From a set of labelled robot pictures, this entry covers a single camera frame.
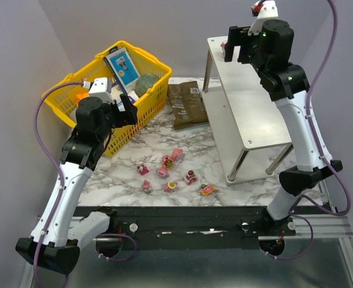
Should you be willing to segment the pink white bunny toy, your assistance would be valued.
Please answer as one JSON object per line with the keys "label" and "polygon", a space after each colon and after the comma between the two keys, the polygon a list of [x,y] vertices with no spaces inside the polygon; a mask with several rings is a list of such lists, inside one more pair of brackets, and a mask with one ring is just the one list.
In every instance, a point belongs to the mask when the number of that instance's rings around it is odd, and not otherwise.
{"label": "pink white bunny toy", "polygon": [[222,56],[222,58],[224,59],[225,58],[225,54],[226,54],[226,51],[225,51],[225,47],[226,47],[226,42],[224,41],[224,42],[222,42],[221,43],[221,45],[220,45],[220,47],[221,47],[221,56]]}

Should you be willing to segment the pink toy blue bow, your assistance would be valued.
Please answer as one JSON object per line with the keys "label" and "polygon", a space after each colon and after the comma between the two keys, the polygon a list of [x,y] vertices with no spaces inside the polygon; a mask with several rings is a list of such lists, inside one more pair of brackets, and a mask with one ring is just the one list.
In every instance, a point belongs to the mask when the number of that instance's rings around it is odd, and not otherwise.
{"label": "pink toy blue bow", "polygon": [[166,178],[169,177],[168,170],[166,168],[163,168],[163,167],[156,169],[156,174],[162,179],[166,179]]}

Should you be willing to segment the pink mushroom toy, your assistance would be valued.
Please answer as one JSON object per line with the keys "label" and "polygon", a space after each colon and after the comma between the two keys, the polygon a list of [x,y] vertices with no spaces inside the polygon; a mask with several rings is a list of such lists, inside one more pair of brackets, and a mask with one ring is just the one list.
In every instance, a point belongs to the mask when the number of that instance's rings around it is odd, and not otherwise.
{"label": "pink mushroom toy", "polygon": [[151,183],[146,179],[143,181],[142,190],[146,194],[150,194],[152,192]]}

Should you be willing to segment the pink toy yellow top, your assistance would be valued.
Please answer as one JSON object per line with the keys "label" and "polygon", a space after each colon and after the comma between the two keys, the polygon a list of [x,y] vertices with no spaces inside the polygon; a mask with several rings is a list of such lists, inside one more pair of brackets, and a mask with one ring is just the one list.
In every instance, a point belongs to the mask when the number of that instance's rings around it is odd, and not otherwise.
{"label": "pink toy yellow top", "polygon": [[167,193],[170,193],[172,191],[174,191],[177,188],[177,182],[176,181],[170,181],[167,182],[165,187],[164,187],[164,191]]}

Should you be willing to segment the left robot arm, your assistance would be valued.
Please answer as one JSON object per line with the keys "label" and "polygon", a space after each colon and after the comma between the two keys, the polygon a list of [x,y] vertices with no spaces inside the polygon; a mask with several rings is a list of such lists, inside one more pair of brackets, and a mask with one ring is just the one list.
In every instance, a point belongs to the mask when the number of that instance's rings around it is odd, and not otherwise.
{"label": "left robot arm", "polygon": [[71,228],[80,195],[106,150],[113,130],[137,123],[137,107],[120,95],[124,110],[116,103],[86,97],[76,111],[77,124],[62,147],[59,173],[46,208],[29,237],[19,238],[16,251],[31,265],[62,275],[75,268],[81,249],[113,227],[116,211],[98,208]]}

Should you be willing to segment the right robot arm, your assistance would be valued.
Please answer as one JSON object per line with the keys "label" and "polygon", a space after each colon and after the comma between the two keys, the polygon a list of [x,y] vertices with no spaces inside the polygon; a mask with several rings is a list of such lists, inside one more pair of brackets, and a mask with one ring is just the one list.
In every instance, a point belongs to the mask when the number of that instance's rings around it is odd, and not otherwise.
{"label": "right robot arm", "polygon": [[258,35],[252,35],[249,27],[230,27],[224,46],[225,61],[232,60],[238,46],[238,62],[254,68],[280,111],[295,150],[296,165],[279,174],[280,189],[263,210],[260,225],[265,230],[280,227],[304,191],[343,169],[342,162],[327,151],[319,132],[306,73],[289,60],[293,40],[288,22],[271,19],[263,23]]}

